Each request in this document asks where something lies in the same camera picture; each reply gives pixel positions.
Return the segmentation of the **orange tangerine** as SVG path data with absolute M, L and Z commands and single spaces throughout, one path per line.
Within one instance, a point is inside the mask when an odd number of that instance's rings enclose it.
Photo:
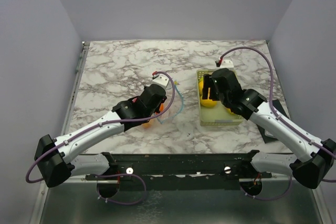
M 160 113 L 162 113 L 162 111 L 164 110 L 164 104 L 163 103 L 161 103 L 160 104 L 160 106 L 159 106 L 159 108 L 156 110 L 156 114 L 160 114 Z

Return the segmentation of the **clear zip top bag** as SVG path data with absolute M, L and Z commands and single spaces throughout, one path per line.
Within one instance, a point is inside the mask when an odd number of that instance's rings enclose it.
M 169 109 L 161 116 L 156 118 L 156 120 L 160 124 L 168 124 L 173 121 L 174 118 L 176 118 L 183 110 L 184 108 L 184 98 L 179 91 L 179 83 L 175 80 L 174 81 L 174 90 L 175 90 L 175 95 L 174 95 L 174 101 L 172 105 L 169 107 Z M 172 97 L 172 86 L 169 84 L 168 89 L 166 90 L 167 94 L 167 100 L 164 102 L 164 108 L 169 104 L 171 97 Z

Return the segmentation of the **yellow lemon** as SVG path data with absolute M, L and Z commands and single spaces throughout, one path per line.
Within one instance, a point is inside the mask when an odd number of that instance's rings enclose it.
M 203 99 L 200 97 L 200 105 L 205 108 L 213 108 L 217 105 L 217 101 L 213 101 L 211 99 Z
M 199 94 L 200 94 L 200 95 L 203 94 L 203 85 L 204 85 L 204 82 L 203 82 L 203 80 L 201 80 L 201 81 L 198 83 L 198 91 L 199 91 Z

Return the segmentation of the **pale green plastic basket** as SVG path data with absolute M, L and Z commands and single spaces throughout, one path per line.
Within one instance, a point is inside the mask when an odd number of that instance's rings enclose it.
M 214 70 L 200 69 L 196 71 L 196 83 L 198 91 L 198 110 L 199 122 L 201 126 L 233 126 L 239 125 L 244 120 L 241 116 L 231 114 L 226 107 L 217 102 L 213 107 L 205 107 L 201 105 L 201 89 L 198 83 L 205 74 L 211 74 Z

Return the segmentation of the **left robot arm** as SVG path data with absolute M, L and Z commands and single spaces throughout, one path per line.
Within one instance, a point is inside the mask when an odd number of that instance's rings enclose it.
M 38 167 L 47 187 L 61 185 L 68 178 L 95 174 L 104 179 L 115 175 L 116 166 L 106 153 L 84 158 L 81 154 L 99 142 L 148 123 L 165 102 L 167 86 L 152 82 L 134 98 L 115 105 L 96 121 L 63 136 L 45 135 L 38 141 L 34 165 Z

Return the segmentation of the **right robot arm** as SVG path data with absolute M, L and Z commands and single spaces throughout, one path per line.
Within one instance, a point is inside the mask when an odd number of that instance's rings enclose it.
M 204 99 L 220 101 L 237 115 L 271 133 L 291 150 L 291 154 L 256 153 L 241 164 L 246 177 L 259 172 L 294 177 L 301 185 L 316 189 L 333 166 L 335 141 L 322 140 L 275 110 L 272 101 L 254 89 L 242 89 L 235 73 L 221 68 L 203 76 Z

